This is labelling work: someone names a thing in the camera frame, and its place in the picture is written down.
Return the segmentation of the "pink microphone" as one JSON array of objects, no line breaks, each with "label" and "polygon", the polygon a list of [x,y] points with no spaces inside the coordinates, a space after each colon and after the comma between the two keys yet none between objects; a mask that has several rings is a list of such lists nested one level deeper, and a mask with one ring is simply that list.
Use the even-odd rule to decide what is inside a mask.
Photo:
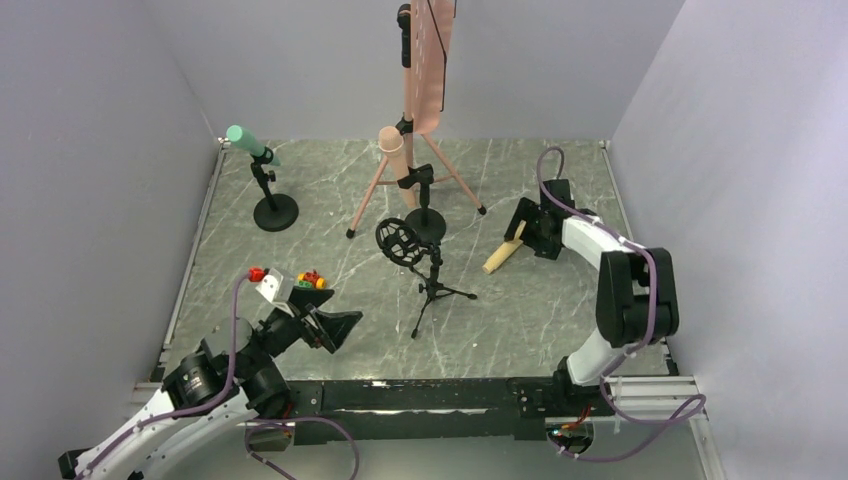
[{"label": "pink microphone", "polygon": [[405,157],[403,135],[394,126],[386,126],[379,131],[378,146],[394,174],[395,180],[401,180],[409,175],[409,167]]}]

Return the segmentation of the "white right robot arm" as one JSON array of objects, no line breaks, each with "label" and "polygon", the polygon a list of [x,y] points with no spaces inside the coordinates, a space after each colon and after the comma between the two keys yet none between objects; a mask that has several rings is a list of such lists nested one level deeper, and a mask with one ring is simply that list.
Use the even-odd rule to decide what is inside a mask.
[{"label": "white right robot arm", "polygon": [[642,341],[674,335],[680,323],[670,252],[633,244],[590,209],[577,209],[566,179],[547,180],[540,200],[518,201],[504,239],[555,260],[562,249],[580,255],[598,272],[596,328],[560,363],[569,382],[595,386],[610,366]]}]

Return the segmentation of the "black round-base mic stand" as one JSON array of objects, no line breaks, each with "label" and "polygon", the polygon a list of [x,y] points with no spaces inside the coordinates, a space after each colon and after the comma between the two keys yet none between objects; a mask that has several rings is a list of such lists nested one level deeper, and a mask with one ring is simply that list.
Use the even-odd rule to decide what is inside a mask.
[{"label": "black round-base mic stand", "polygon": [[397,181],[399,187],[406,189],[410,189],[416,184],[420,185],[420,206],[406,216],[405,223],[425,243],[440,243],[447,230],[444,217],[440,212],[430,207],[430,186],[434,182],[434,171],[431,164],[411,168],[408,175]]},{"label": "black round-base mic stand", "polygon": [[291,227],[298,218],[299,207],[289,195],[272,193],[269,184],[276,181],[274,171],[265,171],[264,165],[270,165],[276,157],[268,148],[260,155],[251,155],[253,161],[250,169],[257,185],[263,192],[264,198],[257,202],[253,210],[256,225],[266,232],[280,232]]}]

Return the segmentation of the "teal microphone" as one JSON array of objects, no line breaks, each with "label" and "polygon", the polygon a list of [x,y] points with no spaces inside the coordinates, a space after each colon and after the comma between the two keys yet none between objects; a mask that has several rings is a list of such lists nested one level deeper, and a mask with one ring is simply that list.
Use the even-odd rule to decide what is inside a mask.
[{"label": "teal microphone", "polygon": [[233,148],[247,152],[260,164],[279,166],[280,161],[274,152],[256,139],[251,131],[240,125],[231,125],[226,131],[226,138]]}]

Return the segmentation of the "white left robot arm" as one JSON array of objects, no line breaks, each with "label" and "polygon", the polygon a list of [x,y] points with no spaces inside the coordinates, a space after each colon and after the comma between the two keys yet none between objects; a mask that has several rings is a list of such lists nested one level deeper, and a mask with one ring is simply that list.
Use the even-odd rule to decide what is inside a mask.
[{"label": "white left robot arm", "polygon": [[244,420],[281,420],[298,403],[275,360],[298,341],[336,352],[362,319],[360,311],[327,313],[331,290],[257,286],[272,307],[252,325],[231,319],[166,375],[162,385],[114,434],[100,444],[69,450],[59,459],[64,479],[146,479],[144,465],[177,457],[205,432]]}]

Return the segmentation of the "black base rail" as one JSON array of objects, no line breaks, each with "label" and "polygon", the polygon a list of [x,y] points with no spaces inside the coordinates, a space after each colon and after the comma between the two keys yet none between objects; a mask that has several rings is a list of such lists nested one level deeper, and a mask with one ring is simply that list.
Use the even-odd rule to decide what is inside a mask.
[{"label": "black base rail", "polygon": [[582,413],[611,410],[596,388],[564,387],[552,377],[292,381],[295,418],[329,425],[295,429],[298,445],[351,436],[362,440],[511,437],[540,441]]}]

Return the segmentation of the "pink music stand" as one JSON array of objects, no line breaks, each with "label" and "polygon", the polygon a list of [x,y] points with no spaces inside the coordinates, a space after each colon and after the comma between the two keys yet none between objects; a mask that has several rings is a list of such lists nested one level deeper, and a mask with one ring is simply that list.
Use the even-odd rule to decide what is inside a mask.
[{"label": "pink music stand", "polygon": [[[409,170],[417,168],[414,165],[414,139],[419,136],[448,171],[446,176],[435,178],[434,183],[448,179],[456,181],[470,198],[478,213],[484,215],[487,213],[487,208],[472,192],[456,167],[432,138],[432,132],[439,125],[440,116],[444,110],[446,68],[455,17],[456,3],[454,1],[409,1],[398,8],[396,20],[401,29],[404,108],[401,119],[394,127],[403,135]],[[347,238],[351,239],[355,236],[376,187],[386,183],[382,175],[387,168],[391,169],[382,153],[377,171],[346,231]],[[399,187],[396,180],[395,184],[411,211],[420,206],[419,184],[410,189]]]}]

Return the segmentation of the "colourful toy block car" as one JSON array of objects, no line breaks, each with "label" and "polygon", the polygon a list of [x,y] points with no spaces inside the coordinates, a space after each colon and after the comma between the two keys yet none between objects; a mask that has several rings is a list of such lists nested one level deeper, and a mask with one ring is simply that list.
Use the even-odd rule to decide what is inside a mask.
[{"label": "colourful toy block car", "polygon": [[316,270],[311,270],[298,274],[297,285],[301,288],[323,290],[327,287],[328,283]]}]

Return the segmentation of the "yellow microphone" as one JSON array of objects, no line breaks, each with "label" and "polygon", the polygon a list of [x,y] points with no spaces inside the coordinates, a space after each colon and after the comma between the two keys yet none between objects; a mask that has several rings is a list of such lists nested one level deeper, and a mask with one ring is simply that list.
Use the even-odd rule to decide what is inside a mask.
[{"label": "yellow microphone", "polygon": [[486,274],[494,273],[510,256],[512,256],[522,245],[521,235],[526,222],[521,220],[516,228],[514,237],[504,241],[495,252],[484,262],[482,270]]}]

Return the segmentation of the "black shock mount tripod stand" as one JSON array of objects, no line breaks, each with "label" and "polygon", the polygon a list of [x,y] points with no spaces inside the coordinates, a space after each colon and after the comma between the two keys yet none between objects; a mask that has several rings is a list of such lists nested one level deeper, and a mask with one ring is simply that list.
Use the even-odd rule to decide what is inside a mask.
[{"label": "black shock mount tripod stand", "polygon": [[426,295],[426,300],[410,334],[413,340],[418,338],[426,309],[437,300],[453,295],[469,300],[478,298],[474,293],[447,287],[440,281],[443,265],[440,243],[422,240],[405,221],[394,217],[380,221],[375,230],[375,240],[379,250],[388,260],[409,270],[421,280],[418,290]]}]

